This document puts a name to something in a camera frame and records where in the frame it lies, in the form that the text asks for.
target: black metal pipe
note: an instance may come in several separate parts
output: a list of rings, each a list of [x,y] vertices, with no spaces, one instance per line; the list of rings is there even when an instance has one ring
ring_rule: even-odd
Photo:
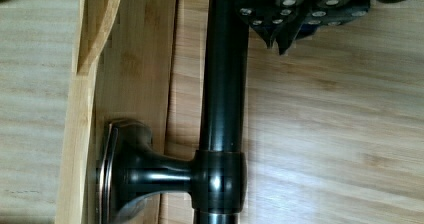
[[[215,214],[199,210],[194,212],[194,224],[234,224],[237,223],[237,214]]]
[[[240,152],[249,26],[233,0],[210,0],[200,150]]]

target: wood grain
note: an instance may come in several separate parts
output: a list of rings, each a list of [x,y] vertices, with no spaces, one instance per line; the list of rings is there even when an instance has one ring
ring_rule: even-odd
[[[80,0],[0,3],[0,223],[52,223]]]
[[[84,223],[94,223],[95,172],[107,122],[140,120],[153,131],[154,149],[164,150],[175,5],[176,0],[121,0],[97,74]],[[151,198],[130,223],[157,223],[159,200]]]
[[[86,75],[99,58],[115,21],[121,0],[85,0],[78,55],[78,74]]]
[[[208,0],[180,0],[166,154],[198,145]],[[424,223],[423,0],[373,3],[282,57],[251,33],[241,223]],[[161,223],[191,223],[186,194]]]

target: glossy black metal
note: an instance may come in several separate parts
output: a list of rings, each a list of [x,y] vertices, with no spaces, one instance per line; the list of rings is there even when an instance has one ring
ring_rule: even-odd
[[[237,223],[246,192],[246,159],[240,152],[196,151],[181,161],[151,149],[151,131],[134,120],[109,125],[99,176],[99,223],[133,218],[145,198],[188,192],[195,223]]]
[[[100,223],[134,217],[146,197],[188,192],[196,224],[235,224],[246,193],[241,153],[248,25],[231,0],[211,0],[200,147],[193,160],[155,153],[150,130],[137,121],[112,122],[100,172]]]
[[[210,0],[200,150],[241,151],[248,37],[233,0]]]
[[[195,211],[194,224],[234,224],[237,223],[237,214],[215,214]]]

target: metal studs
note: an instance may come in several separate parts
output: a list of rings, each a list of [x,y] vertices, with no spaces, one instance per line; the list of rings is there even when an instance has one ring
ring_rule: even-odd
[[[253,13],[252,8],[241,8],[240,9],[240,14],[242,14],[243,16],[250,16],[252,13]]]
[[[334,22],[329,22],[327,25],[329,25],[329,26],[339,26],[341,24],[342,24],[341,22],[334,21]]]
[[[292,13],[292,10],[290,10],[290,9],[284,9],[284,10],[281,10],[280,15],[282,15],[282,16],[288,16],[291,13]]]
[[[283,19],[272,20],[272,23],[274,23],[275,25],[281,24],[281,23],[283,23]]]
[[[252,25],[254,25],[254,26],[259,26],[261,24],[262,24],[262,20],[253,20],[252,21]]]
[[[321,21],[320,20],[310,20],[308,22],[308,24],[309,25],[319,25],[319,24],[321,24]]]
[[[284,0],[283,1],[284,6],[293,6],[294,4],[296,4],[296,0]]]
[[[327,15],[327,13],[325,11],[316,11],[316,12],[312,13],[312,16],[314,16],[314,17],[323,17],[325,15]]]
[[[335,5],[338,5],[339,3],[340,3],[339,0],[328,0],[325,4],[327,6],[335,6]]]
[[[365,16],[367,14],[367,11],[356,11],[354,13],[352,13],[351,15],[353,17],[361,17],[361,16]]]

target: black flange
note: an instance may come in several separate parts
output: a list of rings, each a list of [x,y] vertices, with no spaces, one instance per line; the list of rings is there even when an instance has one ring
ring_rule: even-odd
[[[189,193],[197,218],[201,213],[233,218],[243,209],[243,153],[198,150],[191,161],[181,161],[155,153],[150,129],[135,120],[114,121],[107,132],[99,176],[100,224],[130,220],[147,197],[166,192]]]

